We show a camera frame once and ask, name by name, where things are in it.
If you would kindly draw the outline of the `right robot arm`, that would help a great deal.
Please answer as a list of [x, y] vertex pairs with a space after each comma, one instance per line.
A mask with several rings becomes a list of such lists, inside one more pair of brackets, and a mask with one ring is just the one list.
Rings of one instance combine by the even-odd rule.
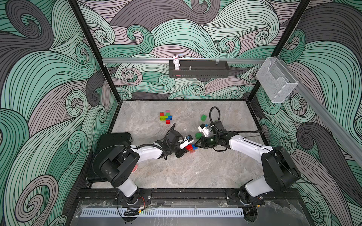
[[290, 154], [281, 146], [265, 146], [246, 137], [241, 131], [227, 131], [221, 121], [212, 125], [201, 124], [198, 127], [202, 133], [197, 143], [200, 148], [224, 147], [219, 152], [234, 150], [243, 153], [261, 164], [263, 176], [253, 179], [240, 188], [239, 196], [245, 202], [268, 192], [282, 192], [302, 180], [302, 184], [312, 184], [302, 178], [299, 169]]

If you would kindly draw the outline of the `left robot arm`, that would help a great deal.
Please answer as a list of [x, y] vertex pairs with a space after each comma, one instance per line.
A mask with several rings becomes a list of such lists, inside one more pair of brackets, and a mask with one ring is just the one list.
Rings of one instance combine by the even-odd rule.
[[95, 175], [108, 181], [128, 199], [139, 195], [139, 188], [130, 179], [130, 175], [138, 163], [166, 159], [175, 154], [182, 157], [194, 139], [191, 135], [183, 137], [179, 132], [171, 130], [165, 137], [150, 144], [131, 145], [130, 133], [104, 134], [100, 137], [94, 153], [92, 169]]

